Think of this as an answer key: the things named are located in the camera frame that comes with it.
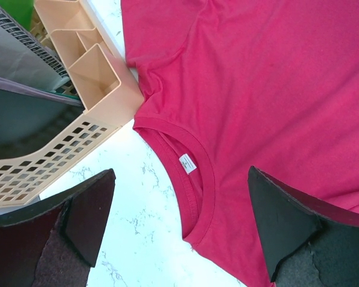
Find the crew neck collar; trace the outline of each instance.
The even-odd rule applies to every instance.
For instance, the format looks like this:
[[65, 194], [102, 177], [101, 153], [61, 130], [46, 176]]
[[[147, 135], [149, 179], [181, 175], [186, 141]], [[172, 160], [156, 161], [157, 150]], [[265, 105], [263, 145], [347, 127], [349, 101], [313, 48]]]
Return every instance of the crew neck collar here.
[[[177, 197], [182, 230], [189, 231], [186, 231], [188, 235], [184, 240], [193, 247], [197, 246], [206, 235], [214, 215], [215, 176], [208, 153], [195, 135], [179, 125], [168, 122], [160, 115], [136, 116], [133, 128], [149, 144], [164, 165]], [[160, 133], [171, 136], [187, 147], [198, 162], [203, 183], [202, 208], [199, 215], [188, 174], [182, 167], [178, 154], [166, 143]]]

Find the white marble countertop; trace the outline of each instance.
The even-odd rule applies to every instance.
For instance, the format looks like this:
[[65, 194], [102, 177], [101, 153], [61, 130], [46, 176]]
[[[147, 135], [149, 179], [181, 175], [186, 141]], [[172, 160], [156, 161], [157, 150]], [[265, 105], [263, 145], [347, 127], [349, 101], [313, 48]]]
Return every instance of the white marble countertop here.
[[[91, 0], [124, 54], [120, 0]], [[181, 238], [177, 200], [158, 157], [133, 122], [45, 190], [52, 196], [109, 168], [117, 177], [111, 211], [89, 287], [244, 286]]]

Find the black foam piece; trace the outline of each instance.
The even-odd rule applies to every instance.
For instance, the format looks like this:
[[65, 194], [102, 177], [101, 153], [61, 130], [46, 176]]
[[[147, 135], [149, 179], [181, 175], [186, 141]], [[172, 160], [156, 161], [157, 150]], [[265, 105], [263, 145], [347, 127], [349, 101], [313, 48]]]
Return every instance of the black foam piece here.
[[[51, 270], [62, 268], [60, 264], [64, 261], [53, 260], [53, 256], [59, 254], [64, 254], [71, 264], [64, 266], [65, 272], [54, 273], [53, 280], [59, 282], [56, 286], [64, 286], [68, 279], [74, 282], [75, 277], [76, 282], [82, 281], [83, 274], [89, 272], [98, 256], [113, 197], [114, 180], [113, 170], [105, 170], [62, 193], [0, 215], [0, 287], [32, 286], [36, 270], [37, 274], [50, 274]], [[86, 213], [83, 223], [77, 224], [83, 213]], [[77, 234], [83, 237], [80, 241], [77, 241]], [[85, 244], [86, 240], [93, 244], [93, 250]]]
[[267, 270], [277, 287], [359, 287], [359, 214], [256, 169], [249, 191]]
[[107, 181], [98, 182], [95, 187], [89, 187], [85, 194], [77, 195], [71, 202], [66, 224], [62, 228], [62, 234], [91, 267], [96, 265], [113, 193], [90, 192], [90, 189], [106, 190], [108, 184]]

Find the green object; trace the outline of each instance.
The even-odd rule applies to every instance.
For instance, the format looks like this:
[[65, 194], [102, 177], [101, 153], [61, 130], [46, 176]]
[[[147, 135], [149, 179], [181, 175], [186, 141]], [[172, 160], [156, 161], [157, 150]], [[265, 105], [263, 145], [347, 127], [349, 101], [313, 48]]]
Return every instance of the green object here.
[[68, 97], [70, 99], [74, 99], [74, 100], [81, 100], [79, 96], [73, 96], [71, 94], [62, 94], [62, 93], [58, 93], [56, 91], [47, 91], [47, 90], [43, 90], [41, 88], [39, 88], [39, 90], [41, 91], [46, 91], [47, 93], [51, 93], [51, 94], [56, 94], [58, 96], [62, 96], [62, 97]]
[[0, 0], [0, 6], [28, 31], [31, 29], [34, 0]]

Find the plastic organizer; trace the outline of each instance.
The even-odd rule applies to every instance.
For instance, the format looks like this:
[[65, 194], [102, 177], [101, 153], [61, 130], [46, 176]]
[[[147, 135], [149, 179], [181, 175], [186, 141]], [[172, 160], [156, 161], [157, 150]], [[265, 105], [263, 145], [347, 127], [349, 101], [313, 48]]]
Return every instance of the plastic organizer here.
[[0, 207], [29, 203], [130, 121], [143, 102], [136, 80], [86, 1], [36, 0], [34, 8], [32, 33], [58, 53], [85, 110], [37, 152], [0, 160]]

